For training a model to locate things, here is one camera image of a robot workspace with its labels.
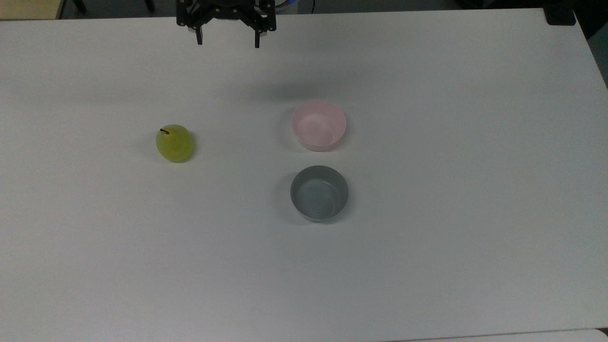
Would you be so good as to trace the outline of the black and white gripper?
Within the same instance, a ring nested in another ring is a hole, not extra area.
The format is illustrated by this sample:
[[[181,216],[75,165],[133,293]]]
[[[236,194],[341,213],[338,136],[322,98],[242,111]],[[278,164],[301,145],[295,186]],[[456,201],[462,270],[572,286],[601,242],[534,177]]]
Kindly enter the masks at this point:
[[[254,29],[255,48],[260,47],[261,33],[276,30],[276,7],[273,0],[177,0],[176,24],[195,29],[196,41],[203,43],[201,27],[213,19],[242,21]]]

